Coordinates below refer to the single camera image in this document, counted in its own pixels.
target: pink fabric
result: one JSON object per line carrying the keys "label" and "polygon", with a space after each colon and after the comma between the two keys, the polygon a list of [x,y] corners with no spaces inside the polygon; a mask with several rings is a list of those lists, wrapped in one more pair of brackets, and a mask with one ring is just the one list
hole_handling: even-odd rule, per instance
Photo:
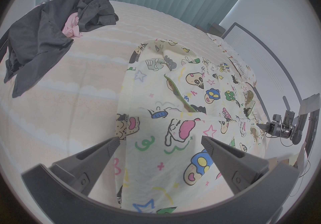
{"label": "pink fabric", "polygon": [[82,37],[82,34],[79,32],[78,22],[78,13],[71,14],[65,23],[62,33],[64,33],[66,37]]}

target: yellow eye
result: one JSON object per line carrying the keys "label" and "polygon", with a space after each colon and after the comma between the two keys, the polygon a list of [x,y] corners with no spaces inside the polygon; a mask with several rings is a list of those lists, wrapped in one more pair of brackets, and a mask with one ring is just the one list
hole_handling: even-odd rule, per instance
{"label": "yellow eye", "polygon": [[207,165],[207,161],[206,161],[205,158],[203,158],[203,157],[199,157],[199,158],[197,159],[197,162],[198,162],[198,164],[199,164],[200,166],[202,166],[202,167],[205,167],[205,166]]}

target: black garment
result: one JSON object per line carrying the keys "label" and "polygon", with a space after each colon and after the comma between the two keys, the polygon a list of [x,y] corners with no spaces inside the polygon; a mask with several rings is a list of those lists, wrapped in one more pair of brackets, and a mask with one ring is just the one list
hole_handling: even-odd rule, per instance
{"label": "black garment", "polygon": [[13,98],[31,88],[70,49],[74,40],[61,30],[75,12],[78,12],[79,31],[115,25],[118,21],[109,0],[53,0],[32,9],[11,25],[9,34],[5,34],[9,59],[4,82],[17,74]]}

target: bed sheet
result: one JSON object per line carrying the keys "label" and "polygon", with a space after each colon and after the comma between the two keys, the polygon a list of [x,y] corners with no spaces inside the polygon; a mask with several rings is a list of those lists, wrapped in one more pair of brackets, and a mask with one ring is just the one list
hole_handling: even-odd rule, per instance
{"label": "bed sheet", "polygon": [[[14,78],[0,83],[0,163],[23,202],[32,202],[20,173],[38,163],[50,166],[114,136],[118,97],[133,50],[148,39],[163,38],[186,45],[214,64],[228,61],[206,33],[170,15],[139,5],[111,1],[119,21],[74,38],[67,54],[34,87],[12,98]],[[6,73],[4,57],[0,76]],[[253,113],[266,122],[254,95]],[[111,159],[89,197],[118,207]],[[228,189],[221,183],[222,191]],[[232,196],[208,194],[211,203]],[[206,206],[206,200],[198,203]]]}

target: pink cross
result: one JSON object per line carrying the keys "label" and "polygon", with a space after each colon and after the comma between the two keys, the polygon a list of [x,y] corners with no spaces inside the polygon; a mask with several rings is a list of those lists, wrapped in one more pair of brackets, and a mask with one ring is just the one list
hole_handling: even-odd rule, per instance
{"label": "pink cross", "polygon": [[164,168],[165,166],[163,165],[163,163],[161,162],[160,165],[157,166],[157,168],[159,168],[159,170],[162,170],[162,168]]}

